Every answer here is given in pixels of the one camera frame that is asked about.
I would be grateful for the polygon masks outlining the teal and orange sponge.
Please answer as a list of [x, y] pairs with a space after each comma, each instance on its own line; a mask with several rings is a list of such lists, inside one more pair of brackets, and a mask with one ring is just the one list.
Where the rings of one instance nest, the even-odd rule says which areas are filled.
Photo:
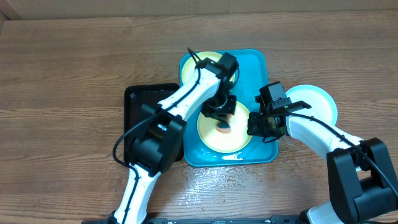
[[219, 131], [220, 133], [230, 133], [231, 132], [230, 119], [232, 118], [232, 116], [233, 115], [229, 114], [227, 115], [226, 119], [218, 121], [218, 123], [216, 124], [216, 130]]

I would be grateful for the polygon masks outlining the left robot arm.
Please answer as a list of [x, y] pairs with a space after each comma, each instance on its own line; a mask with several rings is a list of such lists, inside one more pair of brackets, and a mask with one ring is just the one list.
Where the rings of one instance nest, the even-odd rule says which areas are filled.
[[223, 55], [217, 62], [197, 60], [190, 81], [155, 106], [142, 105], [137, 124], [116, 141], [124, 143], [124, 159], [117, 163], [129, 169], [129, 180], [119, 208], [108, 223], [142, 223], [155, 183], [176, 161], [182, 146], [187, 120], [202, 113], [217, 121], [216, 127], [230, 131], [236, 96], [230, 95], [231, 77], [238, 69], [236, 58]]

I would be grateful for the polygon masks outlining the light blue plate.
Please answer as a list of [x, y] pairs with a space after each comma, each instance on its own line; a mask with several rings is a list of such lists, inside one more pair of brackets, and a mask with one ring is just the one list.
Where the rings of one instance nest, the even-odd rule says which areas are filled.
[[304, 101], [310, 109], [298, 110], [295, 113], [314, 116], [324, 123], [334, 126], [338, 118], [338, 110], [334, 99], [323, 89], [314, 85], [298, 85], [286, 92], [293, 103]]

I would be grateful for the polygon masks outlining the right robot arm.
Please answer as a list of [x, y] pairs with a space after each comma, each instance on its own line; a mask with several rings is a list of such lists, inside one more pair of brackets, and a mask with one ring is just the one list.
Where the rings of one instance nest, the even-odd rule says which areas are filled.
[[329, 201], [302, 214], [302, 223], [368, 223], [397, 210], [397, 176], [386, 145], [362, 140], [317, 118], [306, 102], [261, 104], [248, 118], [248, 135], [264, 143], [291, 136], [326, 160]]

